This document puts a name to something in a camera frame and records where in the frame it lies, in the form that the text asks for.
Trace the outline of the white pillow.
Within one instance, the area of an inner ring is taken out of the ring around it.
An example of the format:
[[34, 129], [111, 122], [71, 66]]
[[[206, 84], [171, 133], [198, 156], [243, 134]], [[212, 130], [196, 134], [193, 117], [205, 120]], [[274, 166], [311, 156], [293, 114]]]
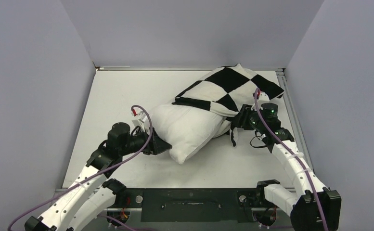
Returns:
[[172, 145], [170, 157], [180, 165], [230, 127], [226, 117], [190, 106], [162, 104], [149, 114], [158, 136]]

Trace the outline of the black and white checkered pillowcase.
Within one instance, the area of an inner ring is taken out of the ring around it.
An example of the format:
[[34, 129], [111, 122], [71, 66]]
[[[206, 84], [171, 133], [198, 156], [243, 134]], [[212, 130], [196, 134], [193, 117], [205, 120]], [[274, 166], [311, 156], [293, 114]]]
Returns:
[[284, 90], [260, 74], [235, 66], [222, 66], [207, 73], [175, 96], [173, 105], [191, 106], [225, 117], [223, 126], [230, 132], [233, 146], [237, 136], [231, 122], [244, 104], [252, 105], [256, 89], [260, 89], [270, 100], [281, 98]]

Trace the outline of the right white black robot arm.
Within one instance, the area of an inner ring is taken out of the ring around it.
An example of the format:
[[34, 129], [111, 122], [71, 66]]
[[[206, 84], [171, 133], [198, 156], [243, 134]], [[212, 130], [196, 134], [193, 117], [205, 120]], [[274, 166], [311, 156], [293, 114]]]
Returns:
[[296, 231], [336, 231], [342, 198], [338, 191], [327, 187], [310, 166], [289, 130], [281, 126], [278, 106], [244, 104], [232, 121], [231, 128], [253, 130], [269, 152], [281, 163], [295, 189], [288, 191], [276, 180], [257, 184], [255, 201], [261, 206], [272, 204], [284, 211]]

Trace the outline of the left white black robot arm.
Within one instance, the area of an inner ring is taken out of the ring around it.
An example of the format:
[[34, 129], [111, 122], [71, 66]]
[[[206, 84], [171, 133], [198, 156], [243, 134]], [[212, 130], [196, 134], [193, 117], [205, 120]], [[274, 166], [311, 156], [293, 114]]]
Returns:
[[77, 180], [39, 217], [25, 222], [26, 231], [80, 231], [104, 209], [120, 207], [126, 186], [111, 177], [128, 154], [157, 155], [171, 149], [155, 130], [130, 132], [127, 123], [112, 126], [91, 154]]

